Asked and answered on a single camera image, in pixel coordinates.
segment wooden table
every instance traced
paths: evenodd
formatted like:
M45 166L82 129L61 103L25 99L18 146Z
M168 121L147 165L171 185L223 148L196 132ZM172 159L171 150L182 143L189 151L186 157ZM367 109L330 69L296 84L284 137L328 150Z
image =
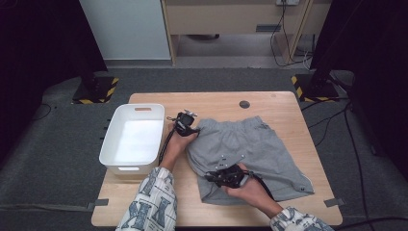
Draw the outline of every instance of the wooden table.
M240 107L241 101L250 107ZM188 109L198 114L194 125L203 118L217 121L237 121L260 116L288 148L295 164L312 180L315 194L279 202L283 207L294 206L300 212L313 214L330 225L339 225L343 218L338 206L326 207L324 201L334 198L318 153L312 142L297 100L288 91L246 92L171 92L135 93L129 103L160 103L166 116L176 117ZM174 188L178 197L177 226L268 226L263 213L247 205L219 206L204 204L199 197L196 174L187 157L174 169ZM92 215L95 226L117 226L134 199L142 177L118 176L106 172L99 199L109 199L107 206L96 206Z

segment gray shorts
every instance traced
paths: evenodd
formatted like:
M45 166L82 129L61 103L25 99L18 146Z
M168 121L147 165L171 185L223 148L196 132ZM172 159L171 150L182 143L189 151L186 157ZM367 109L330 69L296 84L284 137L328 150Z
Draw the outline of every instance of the gray shorts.
M294 164L284 143L259 116L234 122L201 119L197 127L201 129L200 135L188 146L187 153L191 168L198 174L203 202L244 204L204 178L206 172L215 170L221 155L244 155L241 162L263 178L278 201L314 192L312 183Z

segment white cabinet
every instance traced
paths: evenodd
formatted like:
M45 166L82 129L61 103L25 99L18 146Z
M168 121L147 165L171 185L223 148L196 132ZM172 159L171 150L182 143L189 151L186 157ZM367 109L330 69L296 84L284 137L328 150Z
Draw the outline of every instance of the white cabinet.
M104 60L170 60L160 0L80 0Z

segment hand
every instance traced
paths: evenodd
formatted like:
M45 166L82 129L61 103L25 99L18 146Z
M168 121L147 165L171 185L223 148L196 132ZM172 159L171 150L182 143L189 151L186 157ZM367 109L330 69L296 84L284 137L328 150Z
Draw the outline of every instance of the hand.
M242 163L239 163L238 166L242 170L247 170L246 166ZM226 186L221 186L221 188L228 195L240 198L249 205L261 210L269 218L275 217L283 210L276 201L269 197L264 187L255 178L248 178L245 184L237 189Z
M169 123L167 128L168 131L171 131L174 127L174 122ZM176 131L174 131L173 135L171 136L170 140L168 141L165 155L163 157L162 162L160 163L160 167L165 167L170 171L173 171L174 165L176 164L177 159L180 155L184 152L187 145L197 138L198 134L193 133L187 137L180 136Z

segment black curtain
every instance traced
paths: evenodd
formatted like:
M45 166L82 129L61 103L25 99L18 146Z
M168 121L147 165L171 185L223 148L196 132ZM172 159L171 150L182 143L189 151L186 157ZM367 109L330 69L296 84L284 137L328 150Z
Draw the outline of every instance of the black curtain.
M390 157L408 180L407 23L406 0L333 0L312 68L354 73L349 96L373 153Z
M78 0L0 0L0 164L47 88L95 71L107 67Z

